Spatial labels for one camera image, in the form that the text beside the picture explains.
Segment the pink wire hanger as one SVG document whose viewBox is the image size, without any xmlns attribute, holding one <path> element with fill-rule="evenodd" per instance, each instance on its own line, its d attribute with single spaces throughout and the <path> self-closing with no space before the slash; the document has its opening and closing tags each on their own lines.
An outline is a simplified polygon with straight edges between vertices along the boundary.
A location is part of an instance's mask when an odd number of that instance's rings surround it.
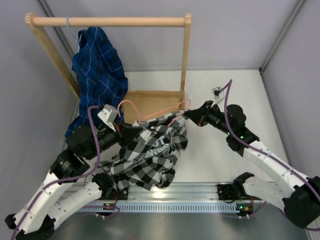
<svg viewBox="0 0 320 240">
<path fill-rule="evenodd" d="M 178 115 L 168 124 L 170 126 L 174 120 L 184 114 L 185 111 L 192 105 L 190 99 L 175 102 L 174 105 L 165 106 L 165 102 L 162 99 L 152 100 L 151 103 L 146 105 L 135 105 L 131 100 L 123 100 L 118 105 L 118 111 L 122 107 L 124 113 L 124 120 L 127 123 L 138 122 L 139 124 L 143 121 L 153 120 L 154 118 L 164 116 L 165 114 L 178 112 Z"/>
</svg>

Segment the black white checkered shirt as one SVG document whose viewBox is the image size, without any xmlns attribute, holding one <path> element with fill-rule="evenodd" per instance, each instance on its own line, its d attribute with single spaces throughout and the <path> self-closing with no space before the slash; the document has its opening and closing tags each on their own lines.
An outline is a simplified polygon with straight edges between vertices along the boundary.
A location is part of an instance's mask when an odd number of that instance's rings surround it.
<svg viewBox="0 0 320 240">
<path fill-rule="evenodd" d="M 146 190 L 168 187 L 181 152 L 187 148 L 187 117 L 175 111 L 147 121 L 134 122 L 142 130 L 101 168 L 122 191 L 129 183 Z"/>
</svg>

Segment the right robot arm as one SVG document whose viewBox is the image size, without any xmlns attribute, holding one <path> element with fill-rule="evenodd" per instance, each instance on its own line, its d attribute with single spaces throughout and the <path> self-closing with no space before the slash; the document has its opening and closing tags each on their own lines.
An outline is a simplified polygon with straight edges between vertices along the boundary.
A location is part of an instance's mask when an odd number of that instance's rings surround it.
<svg viewBox="0 0 320 240">
<path fill-rule="evenodd" d="M 305 229 L 320 216 L 320 178 L 309 177 L 279 159 L 246 127 L 246 115 L 236 104 L 222 112 L 206 101 L 185 116 L 199 127 L 211 125 L 227 135 L 230 149 L 271 178 L 264 181 L 250 172 L 233 180 L 232 192 L 239 198 L 259 198 L 281 210 L 295 226 Z"/>
</svg>

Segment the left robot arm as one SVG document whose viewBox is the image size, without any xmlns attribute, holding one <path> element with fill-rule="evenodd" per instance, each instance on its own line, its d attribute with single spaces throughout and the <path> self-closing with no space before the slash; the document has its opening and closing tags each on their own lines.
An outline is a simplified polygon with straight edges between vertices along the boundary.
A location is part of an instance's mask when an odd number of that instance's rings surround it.
<svg viewBox="0 0 320 240">
<path fill-rule="evenodd" d="M 58 227 L 85 205 L 109 199 L 113 181 L 105 173 L 94 174 L 79 191 L 60 201 L 60 197 L 79 179 L 89 176 L 88 161 L 99 159 L 101 152 L 113 145 L 128 146 L 142 130 L 127 123 L 114 124 L 115 130 L 100 133 L 89 126 L 79 126 L 67 137 L 67 148 L 51 165 L 43 183 L 26 206 L 5 218 L 13 230 L 13 240 L 48 240 Z"/>
</svg>

